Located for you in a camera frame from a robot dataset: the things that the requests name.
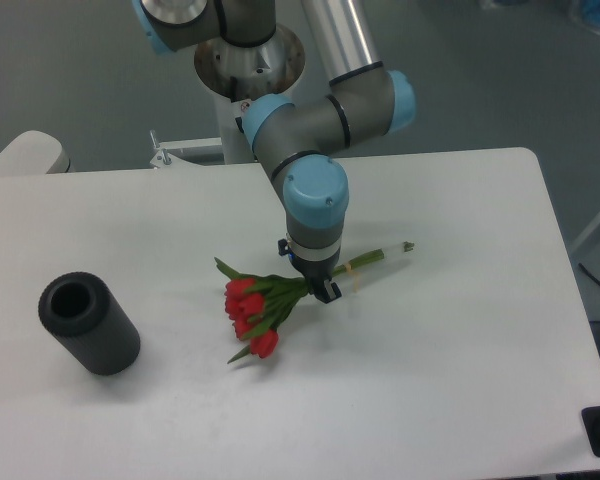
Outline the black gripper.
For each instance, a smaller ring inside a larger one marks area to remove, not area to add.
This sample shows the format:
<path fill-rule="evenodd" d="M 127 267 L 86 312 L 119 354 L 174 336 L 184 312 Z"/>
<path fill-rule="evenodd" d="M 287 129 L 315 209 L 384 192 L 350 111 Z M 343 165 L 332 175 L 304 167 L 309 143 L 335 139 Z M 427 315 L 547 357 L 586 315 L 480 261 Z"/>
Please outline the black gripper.
<path fill-rule="evenodd" d="M 342 296 L 339 286 L 333 282 L 333 270 L 340 255 L 340 240 L 324 248 L 308 248 L 291 237 L 278 241 L 278 254 L 287 257 L 307 281 L 310 293 L 319 301 L 329 304 Z"/>

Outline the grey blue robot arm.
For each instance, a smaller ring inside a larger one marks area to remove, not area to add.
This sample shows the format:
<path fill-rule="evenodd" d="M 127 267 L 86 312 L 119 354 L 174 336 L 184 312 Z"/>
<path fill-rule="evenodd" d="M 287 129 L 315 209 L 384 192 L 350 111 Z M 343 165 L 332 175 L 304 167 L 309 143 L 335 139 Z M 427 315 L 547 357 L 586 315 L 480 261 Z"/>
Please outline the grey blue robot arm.
<path fill-rule="evenodd" d="M 134 10 L 157 52 L 195 51 L 200 81 L 225 103 L 220 121 L 227 161 L 256 160 L 286 215 L 281 255 L 322 302 L 334 282 L 349 201 L 334 154 L 407 126 L 415 94 L 387 70 L 358 1 L 302 5 L 329 93 L 295 105 L 288 93 L 305 67 L 297 36 L 277 20 L 272 1 L 137 1 Z"/>

